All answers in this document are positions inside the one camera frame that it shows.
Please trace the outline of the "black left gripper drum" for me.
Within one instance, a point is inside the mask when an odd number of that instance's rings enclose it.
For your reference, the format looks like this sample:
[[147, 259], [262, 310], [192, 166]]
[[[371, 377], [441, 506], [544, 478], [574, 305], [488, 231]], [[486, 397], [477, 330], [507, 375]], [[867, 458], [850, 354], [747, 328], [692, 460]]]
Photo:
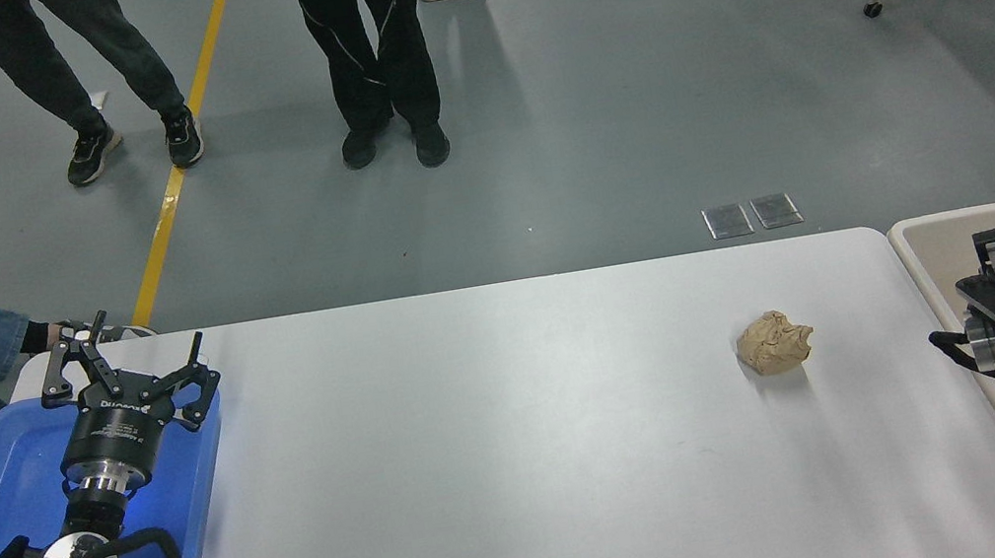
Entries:
[[146, 402], [142, 393], [158, 388], [158, 378], [147, 373], [123, 373], [122, 392], [113, 397], [103, 383], [85, 386], [77, 396], [77, 421], [62, 458], [70, 483], [88, 478], [119, 476], [123, 465], [128, 480], [150, 477], [156, 468], [165, 424], [176, 407], [164, 396]]

